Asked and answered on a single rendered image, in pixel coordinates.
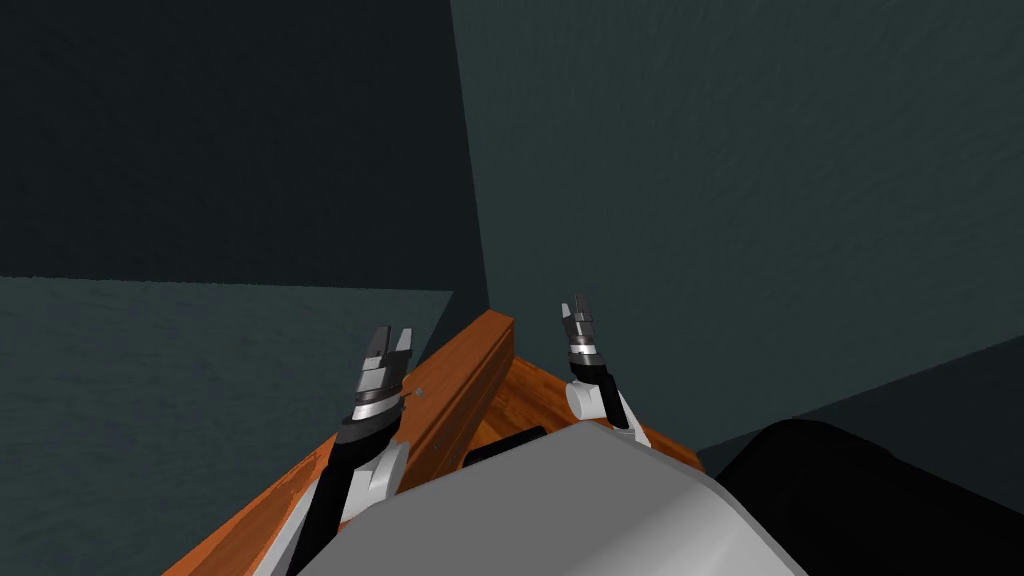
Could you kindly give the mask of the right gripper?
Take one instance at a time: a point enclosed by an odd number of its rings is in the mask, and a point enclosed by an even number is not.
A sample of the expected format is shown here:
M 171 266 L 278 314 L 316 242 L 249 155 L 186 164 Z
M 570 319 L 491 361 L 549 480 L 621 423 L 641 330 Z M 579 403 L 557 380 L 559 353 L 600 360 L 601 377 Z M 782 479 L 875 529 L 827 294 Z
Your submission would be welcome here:
M 561 304 L 563 328 L 570 346 L 593 346 L 594 327 L 591 306 L 582 293 L 574 293 L 575 312 L 567 303 Z

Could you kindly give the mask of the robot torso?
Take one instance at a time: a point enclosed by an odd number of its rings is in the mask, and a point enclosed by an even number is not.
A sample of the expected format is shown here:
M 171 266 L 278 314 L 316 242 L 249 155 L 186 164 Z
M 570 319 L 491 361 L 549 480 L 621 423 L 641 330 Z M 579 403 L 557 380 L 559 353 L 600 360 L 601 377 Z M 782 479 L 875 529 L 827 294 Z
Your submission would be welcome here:
M 711 477 L 580 422 L 376 503 L 299 576 L 807 576 Z

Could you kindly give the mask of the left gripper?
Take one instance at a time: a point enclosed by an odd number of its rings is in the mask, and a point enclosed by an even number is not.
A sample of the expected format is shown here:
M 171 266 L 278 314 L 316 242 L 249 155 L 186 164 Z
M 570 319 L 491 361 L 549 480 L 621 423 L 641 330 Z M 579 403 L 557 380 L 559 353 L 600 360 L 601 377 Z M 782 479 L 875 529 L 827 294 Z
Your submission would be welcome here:
M 357 395 L 374 390 L 400 387 L 412 357 L 413 329 L 401 330 L 393 351 L 389 351 L 391 327 L 379 326 L 372 335 L 364 356 L 362 370 L 357 384 Z

